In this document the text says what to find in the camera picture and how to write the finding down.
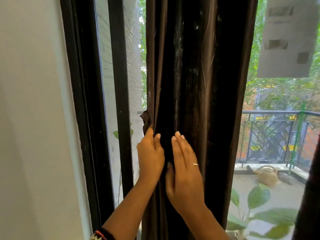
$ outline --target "large green leaf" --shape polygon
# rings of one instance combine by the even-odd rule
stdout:
[[[294,225],[298,210],[293,208],[272,208],[256,213],[253,218],[274,225]]]
[[[239,196],[238,192],[234,188],[231,189],[231,202],[236,207],[239,207],[240,196]]]
[[[285,237],[290,232],[290,226],[289,225],[277,225],[272,227],[268,232],[266,232],[264,235],[250,231],[249,235],[256,237],[256,238],[269,238],[269,239],[281,239]]]
[[[116,131],[114,131],[113,132],[113,134],[114,134],[114,136],[119,140],[119,134],[118,134],[118,131],[116,130]]]
[[[259,184],[252,188],[248,194],[248,207],[254,209],[264,205],[270,199],[270,191],[264,184]]]
[[[227,231],[235,231],[235,230],[242,230],[248,227],[248,224],[239,220],[236,216],[229,213],[228,219],[226,222],[226,230]]]

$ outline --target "handrail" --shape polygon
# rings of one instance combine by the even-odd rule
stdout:
[[[260,114],[260,115],[268,115],[268,114],[290,114],[290,115],[298,115],[301,111],[299,110],[243,110],[242,113],[247,114]],[[306,115],[312,116],[320,116],[320,113],[311,112],[311,111],[303,111]]]

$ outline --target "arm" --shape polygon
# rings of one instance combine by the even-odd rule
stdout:
[[[153,138],[151,128],[137,145],[137,149],[140,168],[139,179],[102,226],[116,240],[136,237],[143,212],[159,181],[165,163],[164,151],[160,145],[160,134]]]
[[[228,236],[205,205],[202,177],[196,155],[179,132],[172,137],[174,165],[168,164],[167,196],[197,240],[228,240]]]

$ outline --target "dark brown curtain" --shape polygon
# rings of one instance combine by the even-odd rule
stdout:
[[[292,239],[319,239],[320,137],[313,156]]]
[[[144,133],[185,135],[205,200],[225,227],[238,146],[257,0],[146,0],[147,110]],[[192,239],[165,191],[166,167],[142,219],[142,239]]]

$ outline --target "person's left hand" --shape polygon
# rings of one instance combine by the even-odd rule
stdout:
[[[160,144],[160,134],[153,138],[150,127],[141,142],[137,144],[139,158],[139,180],[156,184],[165,164],[165,153]]]

